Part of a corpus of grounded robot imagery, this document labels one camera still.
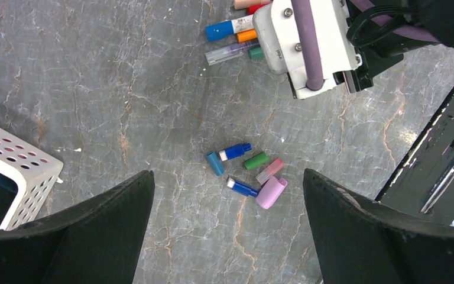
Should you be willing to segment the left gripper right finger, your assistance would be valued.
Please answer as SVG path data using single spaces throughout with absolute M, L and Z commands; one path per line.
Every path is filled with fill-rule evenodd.
M 304 203 L 325 283 L 454 283 L 454 227 L 359 195 L 313 169 Z

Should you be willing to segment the blue cap white marker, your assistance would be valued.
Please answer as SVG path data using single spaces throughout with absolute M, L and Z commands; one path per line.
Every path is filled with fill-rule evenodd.
M 206 27 L 206 39 L 209 42 L 221 40 L 229 35 L 238 34 L 254 28 L 253 14 L 234 20 L 224 21 Z

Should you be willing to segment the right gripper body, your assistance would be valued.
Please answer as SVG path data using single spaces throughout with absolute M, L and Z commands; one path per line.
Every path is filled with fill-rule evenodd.
M 353 45 L 360 66 L 344 72 L 349 93 L 373 86 L 373 78 L 399 63 L 404 56 L 392 49 L 399 36 L 393 32 L 404 24 L 401 8 L 394 5 L 360 5 L 346 1 L 349 17 L 346 39 Z

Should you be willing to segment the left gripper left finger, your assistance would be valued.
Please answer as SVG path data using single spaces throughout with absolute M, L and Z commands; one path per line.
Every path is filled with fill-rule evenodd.
M 0 283 L 132 283 L 155 192 L 145 170 L 55 214 L 0 230 Z

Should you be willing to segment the teal marker cap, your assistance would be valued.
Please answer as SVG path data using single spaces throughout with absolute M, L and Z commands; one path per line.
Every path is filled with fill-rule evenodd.
M 219 159 L 217 152 L 211 151 L 206 155 L 206 160 L 216 176 L 222 176 L 225 172 L 222 162 Z

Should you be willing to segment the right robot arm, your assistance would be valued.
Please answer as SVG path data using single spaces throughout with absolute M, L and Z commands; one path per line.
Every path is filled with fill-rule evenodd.
M 346 38 L 362 64 L 338 77 L 349 93 L 373 86 L 376 75 L 404 54 L 442 44 L 454 49 L 454 1 L 347 1 Z

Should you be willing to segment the orange cap marker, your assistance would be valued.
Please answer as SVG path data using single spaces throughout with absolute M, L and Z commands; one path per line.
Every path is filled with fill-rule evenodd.
M 238 40 L 238 43 L 244 43 L 247 41 L 257 39 L 257 34 L 256 34 L 255 29 L 250 29 L 250 30 L 242 31 L 240 33 L 236 33 L 236 38 Z

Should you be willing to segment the blue whiteboard marker cap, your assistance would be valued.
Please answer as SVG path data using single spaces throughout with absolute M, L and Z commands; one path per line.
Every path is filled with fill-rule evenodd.
M 250 143 L 239 143 L 234 146 L 225 148 L 219 152 L 219 157 L 222 162 L 231 160 L 252 150 Z

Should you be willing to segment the red cap marker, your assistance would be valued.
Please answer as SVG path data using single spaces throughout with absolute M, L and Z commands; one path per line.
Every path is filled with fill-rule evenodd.
M 261 7 L 265 6 L 266 4 L 258 4 L 258 5 L 252 5 L 247 8 L 247 14 L 248 15 L 253 15 L 255 12 L 260 9 Z

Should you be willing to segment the pink highlighter cap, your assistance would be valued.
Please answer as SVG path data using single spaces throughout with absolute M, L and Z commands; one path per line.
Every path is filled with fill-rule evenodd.
M 263 209 L 269 209 L 282 194 L 288 185 L 284 178 L 270 177 L 255 198 L 257 204 Z

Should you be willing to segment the green marker cap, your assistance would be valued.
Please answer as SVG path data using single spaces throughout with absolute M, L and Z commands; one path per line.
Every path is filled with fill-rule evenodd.
M 256 156 L 253 156 L 252 158 L 244 161 L 243 165 L 246 170 L 254 170 L 268 161 L 269 157 L 267 156 L 267 154 L 265 152 L 260 152 Z

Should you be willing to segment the small pink pen cap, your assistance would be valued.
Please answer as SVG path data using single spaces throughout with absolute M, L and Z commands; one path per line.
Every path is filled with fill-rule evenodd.
M 256 176 L 256 180 L 263 185 L 277 172 L 284 167 L 284 163 L 281 159 L 275 159 L 270 165 L 268 165 L 261 173 Z

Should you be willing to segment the clear cap purple pen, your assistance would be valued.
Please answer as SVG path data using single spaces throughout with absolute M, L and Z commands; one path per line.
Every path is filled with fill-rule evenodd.
M 230 59 L 240 57 L 245 54 L 246 51 L 252 48 L 259 47 L 258 40 L 250 40 L 243 43 L 231 44 L 230 46 L 222 47 L 213 51 L 209 51 L 205 54 L 208 65 L 214 65 L 225 62 Z

